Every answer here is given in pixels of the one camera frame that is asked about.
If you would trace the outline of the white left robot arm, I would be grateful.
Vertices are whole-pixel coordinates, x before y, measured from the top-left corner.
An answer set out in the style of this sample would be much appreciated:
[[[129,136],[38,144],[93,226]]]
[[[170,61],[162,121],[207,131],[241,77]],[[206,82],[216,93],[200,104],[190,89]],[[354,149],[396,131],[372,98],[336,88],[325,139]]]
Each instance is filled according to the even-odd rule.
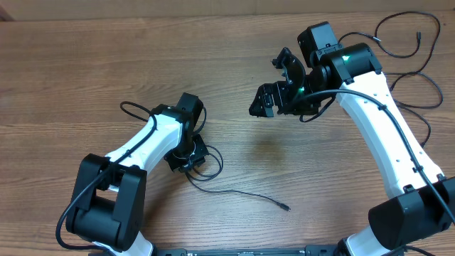
[[[140,230],[146,179],[160,160],[187,173],[209,154],[196,122],[204,110],[195,95],[183,93],[177,105],[147,110],[145,126],[106,156],[88,154],[80,163],[71,202],[56,228],[86,240],[91,255],[152,255]]]

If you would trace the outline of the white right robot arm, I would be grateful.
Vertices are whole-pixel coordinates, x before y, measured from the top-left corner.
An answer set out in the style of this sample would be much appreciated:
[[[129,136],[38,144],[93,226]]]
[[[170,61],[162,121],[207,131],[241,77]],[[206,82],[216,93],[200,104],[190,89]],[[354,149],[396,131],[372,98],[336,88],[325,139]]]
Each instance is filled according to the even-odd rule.
[[[331,255],[391,255],[454,224],[454,180],[424,152],[392,97],[382,66],[365,43],[345,47],[329,23],[298,37],[302,59],[288,48],[272,61],[282,80],[258,88],[249,113],[319,117],[338,102],[375,159],[388,199],[369,210],[368,226],[342,239]]]

